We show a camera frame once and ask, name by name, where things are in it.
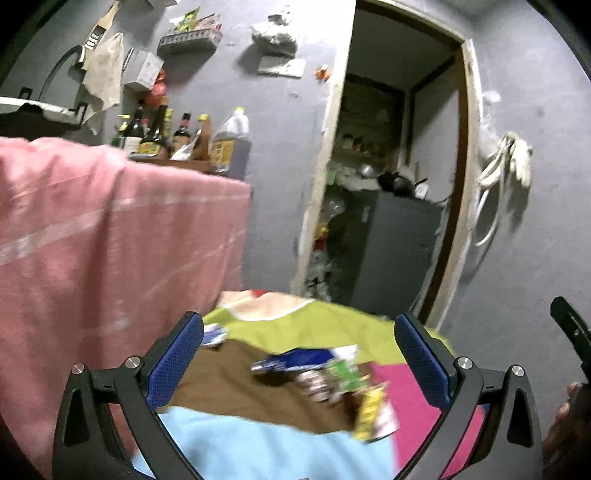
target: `ceiling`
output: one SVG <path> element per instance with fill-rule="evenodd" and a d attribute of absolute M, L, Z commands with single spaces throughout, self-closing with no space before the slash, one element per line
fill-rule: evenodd
<path fill-rule="evenodd" d="M 449 46 L 402 23 L 357 9 L 347 71 L 409 90 L 452 55 Z"/>
<path fill-rule="evenodd" d="M 476 18 L 481 13 L 484 13 L 498 0 L 443 0 L 445 3 L 456 7 L 462 14 L 470 19 Z"/>

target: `green fabric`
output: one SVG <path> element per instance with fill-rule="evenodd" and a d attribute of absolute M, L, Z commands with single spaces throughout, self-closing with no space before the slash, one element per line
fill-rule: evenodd
<path fill-rule="evenodd" d="M 341 305 L 313 301 L 276 320 L 245 322 L 219 308 L 203 319 L 205 324 L 220 323 L 228 336 L 269 353 L 292 348 L 334 348 L 357 344 L 357 363 L 381 365 L 406 361 L 394 341 L 394 323 Z M 436 332 L 430 332 L 441 338 Z"/>

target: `pink fabric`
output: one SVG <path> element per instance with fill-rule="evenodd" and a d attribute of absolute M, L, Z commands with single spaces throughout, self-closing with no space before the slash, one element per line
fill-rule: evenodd
<path fill-rule="evenodd" d="M 249 198 L 111 147 L 0 138 L 0 412 L 45 476 L 73 364 L 117 366 L 241 289 Z"/>
<path fill-rule="evenodd" d="M 408 365 L 372 364 L 373 380 L 388 381 L 388 400 L 392 404 L 400 428 L 394 433 L 398 464 L 404 467 L 431 431 L 439 418 L 437 408 L 425 400 Z M 470 426 L 442 478 L 458 473 L 466 463 L 484 421 L 482 407 L 478 407 Z"/>

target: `cabinet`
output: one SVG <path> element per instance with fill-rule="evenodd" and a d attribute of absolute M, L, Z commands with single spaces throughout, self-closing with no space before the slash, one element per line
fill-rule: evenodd
<path fill-rule="evenodd" d="M 330 295 L 335 303 L 396 318 L 419 294 L 443 208 L 386 192 L 342 192 L 347 209 L 330 223 Z"/>

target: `yellow packet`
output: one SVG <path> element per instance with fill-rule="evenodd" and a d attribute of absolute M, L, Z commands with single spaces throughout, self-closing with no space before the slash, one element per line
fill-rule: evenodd
<path fill-rule="evenodd" d="M 374 424 L 379 416 L 382 402 L 386 395 L 385 388 L 373 387 L 363 395 L 363 401 L 357 414 L 355 421 L 355 430 L 353 431 L 353 438 L 367 442 L 371 440 L 374 432 Z"/>

